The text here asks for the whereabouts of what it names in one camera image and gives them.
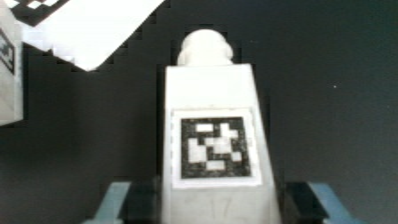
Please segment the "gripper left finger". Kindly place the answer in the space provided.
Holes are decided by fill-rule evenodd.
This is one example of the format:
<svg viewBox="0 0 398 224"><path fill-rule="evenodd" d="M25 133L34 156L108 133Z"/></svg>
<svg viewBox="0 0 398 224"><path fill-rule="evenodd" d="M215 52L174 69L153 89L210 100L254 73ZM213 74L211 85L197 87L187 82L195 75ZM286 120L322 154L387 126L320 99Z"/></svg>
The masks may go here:
<svg viewBox="0 0 398 224"><path fill-rule="evenodd" d="M87 224L160 224L153 182L112 182Z"/></svg>

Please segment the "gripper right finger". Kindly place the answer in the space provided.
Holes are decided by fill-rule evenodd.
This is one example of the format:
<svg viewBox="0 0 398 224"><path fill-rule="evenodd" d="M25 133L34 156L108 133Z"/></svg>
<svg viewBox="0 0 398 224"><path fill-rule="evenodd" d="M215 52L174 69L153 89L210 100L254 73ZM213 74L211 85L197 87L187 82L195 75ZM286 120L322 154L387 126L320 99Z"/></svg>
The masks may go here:
<svg viewBox="0 0 398 224"><path fill-rule="evenodd" d="M286 183L283 224L366 224L352 216L334 190L325 183Z"/></svg>

